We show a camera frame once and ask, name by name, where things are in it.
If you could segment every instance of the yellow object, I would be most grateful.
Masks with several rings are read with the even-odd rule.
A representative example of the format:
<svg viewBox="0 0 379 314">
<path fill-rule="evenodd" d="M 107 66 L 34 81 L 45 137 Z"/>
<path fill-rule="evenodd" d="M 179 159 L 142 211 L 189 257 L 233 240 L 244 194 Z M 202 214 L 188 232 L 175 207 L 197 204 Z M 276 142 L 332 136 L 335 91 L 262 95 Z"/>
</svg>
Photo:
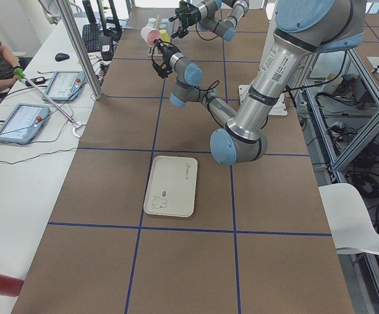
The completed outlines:
<svg viewBox="0 0 379 314">
<path fill-rule="evenodd" d="M 166 41 L 167 43 L 170 43 L 169 35 L 166 29 L 161 29 L 160 32 L 161 32 L 162 41 Z"/>
</svg>

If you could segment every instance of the white wall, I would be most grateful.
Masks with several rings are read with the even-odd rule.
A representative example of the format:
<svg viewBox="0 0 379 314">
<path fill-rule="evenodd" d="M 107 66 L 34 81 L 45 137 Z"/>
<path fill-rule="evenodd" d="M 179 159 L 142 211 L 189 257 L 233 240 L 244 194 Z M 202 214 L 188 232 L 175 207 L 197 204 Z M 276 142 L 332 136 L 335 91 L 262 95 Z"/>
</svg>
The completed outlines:
<svg viewBox="0 0 379 314">
<path fill-rule="evenodd" d="M 55 24 L 47 22 L 41 5 L 37 0 L 18 0 L 27 16 L 31 26 L 35 30 L 39 41 L 43 43 L 55 28 Z"/>
<path fill-rule="evenodd" d="M 0 0 L 0 40 L 13 51 L 25 52 L 26 56 L 34 56 L 41 46 L 18 1 Z"/>
</svg>

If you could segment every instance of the electronic equipment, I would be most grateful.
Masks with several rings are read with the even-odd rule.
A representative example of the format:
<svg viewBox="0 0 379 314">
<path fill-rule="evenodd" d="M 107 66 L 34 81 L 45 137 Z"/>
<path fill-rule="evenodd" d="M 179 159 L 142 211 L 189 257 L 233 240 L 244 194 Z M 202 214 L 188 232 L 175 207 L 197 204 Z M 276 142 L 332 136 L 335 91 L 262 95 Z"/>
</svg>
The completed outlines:
<svg viewBox="0 0 379 314">
<path fill-rule="evenodd" d="M 28 144 L 43 127 L 49 112 L 46 105 L 19 103 L 0 127 L 0 142 Z"/>
<path fill-rule="evenodd" d="M 99 24 L 85 24 L 82 27 L 82 40 L 84 41 L 86 52 L 99 51 Z"/>
<path fill-rule="evenodd" d="M 107 27 L 107 19 L 105 18 L 103 0 L 97 0 L 99 17 L 101 19 L 101 25 L 103 27 L 103 33 L 105 36 L 112 37 L 112 39 L 114 41 L 119 41 L 122 34 L 123 34 L 123 30 L 122 30 L 122 27 L 120 25 L 120 21 L 118 20 L 118 17 L 117 17 L 117 12 L 116 12 L 116 7 L 114 6 L 114 1 L 108 0 L 108 3 L 110 4 L 112 20 L 114 22 L 115 28 Z"/>
<path fill-rule="evenodd" d="M 63 52 L 59 52 L 58 54 L 56 54 L 54 56 L 54 59 L 57 61 L 57 62 L 60 62 L 60 61 L 63 61 L 63 60 L 67 60 L 70 58 L 70 55 L 68 54 L 64 54 Z"/>
<path fill-rule="evenodd" d="M 86 13 L 86 17 L 88 18 L 88 22 L 90 24 L 97 23 L 97 19 L 95 18 L 95 15 L 92 10 L 92 5 L 90 0 L 82 0 L 82 4 L 84 5 L 84 10 Z"/>
<path fill-rule="evenodd" d="M 53 74 L 44 93 L 54 101 L 71 101 L 78 97 L 79 90 L 85 81 L 84 72 L 58 71 Z"/>
<path fill-rule="evenodd" d="M 101 36 L 99 39 L 99 44 L 101 48 L 101 57 L 104 61 L 112 60 L 114 55 L 114 49 L 112 46 L 112 38 L 109 36 Z"/>
</svg>

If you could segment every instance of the paper tray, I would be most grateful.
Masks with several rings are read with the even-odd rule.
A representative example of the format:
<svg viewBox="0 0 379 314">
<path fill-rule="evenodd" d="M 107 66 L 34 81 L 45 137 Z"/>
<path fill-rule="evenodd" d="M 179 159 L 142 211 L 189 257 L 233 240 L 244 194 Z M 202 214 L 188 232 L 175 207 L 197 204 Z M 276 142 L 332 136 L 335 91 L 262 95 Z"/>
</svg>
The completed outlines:
<svg viewBox="0 0 379 314">
<path fill-rule="evenodd" d="M 144 211 L 151 215 L 191 216 L 197 166 L 194 158 L 157 156 L 150 172 Z"/>
</svg>

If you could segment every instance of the white chair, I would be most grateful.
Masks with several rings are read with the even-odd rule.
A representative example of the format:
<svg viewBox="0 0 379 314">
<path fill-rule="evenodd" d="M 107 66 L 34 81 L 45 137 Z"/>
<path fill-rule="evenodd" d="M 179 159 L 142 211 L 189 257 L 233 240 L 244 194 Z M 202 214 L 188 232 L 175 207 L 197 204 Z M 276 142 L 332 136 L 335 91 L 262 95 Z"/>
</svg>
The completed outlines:
<svg viewBox="0 0 379 314">
<path fill-rule="evenodd" d="M 379 234 L 357 189 L 337 183 L 321 186 L 319 191 L 338 254 L 379 255 Z"/>
</svg>

